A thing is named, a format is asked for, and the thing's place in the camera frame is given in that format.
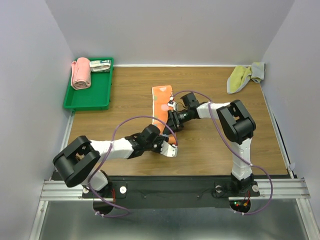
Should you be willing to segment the orange polka dot towel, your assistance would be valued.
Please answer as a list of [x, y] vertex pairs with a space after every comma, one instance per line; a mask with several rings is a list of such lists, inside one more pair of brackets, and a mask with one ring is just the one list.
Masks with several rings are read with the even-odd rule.
[[[168, 120], [168, 111], [174, 110], [173, 105], [168, 105], [169, 101], [173, 101], [173, 88], [171, 85], [161, 85], [154, 86], [151, 89], [152, 93], [152, 116], [161, 120], [164, 123], [167, 123]], [[160, 133], [162, 134], [165, 125], [156, 119], [152, 119], [152, 124], [159, 128]], [[175, 137], [169, 131], [168, 142], [170, 144], [177, 144]]]

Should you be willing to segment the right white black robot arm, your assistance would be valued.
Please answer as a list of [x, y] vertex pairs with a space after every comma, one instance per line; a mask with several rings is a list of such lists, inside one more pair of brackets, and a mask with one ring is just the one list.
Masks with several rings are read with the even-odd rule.
[[163, 133], [179, 132], [184, 123], [195, 119], [211, 118], [214, 123], [218, 120], [222, 127], [219, 135], [232, 153], [232, 170], [230, 189], [235, 195], [242, 195], [250, 190], [254, 182], [251, 163], [251, 142], [256, 130], [256, 123], [240, 100], [227, 103], [200, 103], [193, 92], [181, 97], [184, 109], [177, 110], [174, 97], [170, 97], [167, 105], [172, 110], [167, 111], [167, 127]]

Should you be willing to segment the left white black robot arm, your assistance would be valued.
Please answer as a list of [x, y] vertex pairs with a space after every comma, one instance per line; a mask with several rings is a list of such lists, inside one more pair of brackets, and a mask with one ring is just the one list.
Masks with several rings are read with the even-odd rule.
[[85, 135], [77, 137], [53, 159], [53, 165], [69, 188], [77, 185], [91, 187], [100, 197], [111, 193], [107, 174], [96, 164], [113, 159], [132, 159], [151, 151], [166, 157], [175, 157], [177, 147], [169, 138], [150, 124], [142, 132], [114, 141], [89, 140]]

